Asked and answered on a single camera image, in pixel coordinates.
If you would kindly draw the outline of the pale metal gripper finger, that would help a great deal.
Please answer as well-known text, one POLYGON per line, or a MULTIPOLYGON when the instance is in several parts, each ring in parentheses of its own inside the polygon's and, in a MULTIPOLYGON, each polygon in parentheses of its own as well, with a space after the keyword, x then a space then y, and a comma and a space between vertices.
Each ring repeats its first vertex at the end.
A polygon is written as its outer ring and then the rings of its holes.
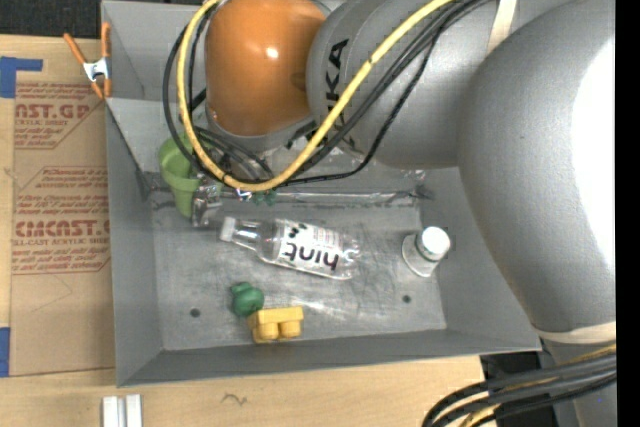
POLYGON ((208 227, 221 206, 220 186, 214 183, 200 185, 192 195, 192 226, 195 228, 208 227))

